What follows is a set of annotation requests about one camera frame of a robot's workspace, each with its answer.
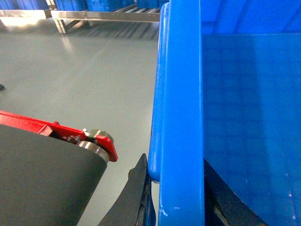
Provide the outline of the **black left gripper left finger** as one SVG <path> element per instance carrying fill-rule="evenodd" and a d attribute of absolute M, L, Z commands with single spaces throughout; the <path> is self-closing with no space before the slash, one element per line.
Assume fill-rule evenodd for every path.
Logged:
<path fill-rule="evenodd" d="M 129 171 L 119 197 L 103 217 L 100 226 L 154 226 L 156 212 L 152 200 L 152 180 L 146 154 Z"/>

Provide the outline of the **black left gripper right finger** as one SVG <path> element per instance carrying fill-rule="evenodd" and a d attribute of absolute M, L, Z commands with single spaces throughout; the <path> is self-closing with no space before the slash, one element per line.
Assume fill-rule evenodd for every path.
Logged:
<path fill-rule="evenodd" d="M 204 160 L 204 186 L 206 226 L 267 225 L 243 203 L 206 160 Z"/>

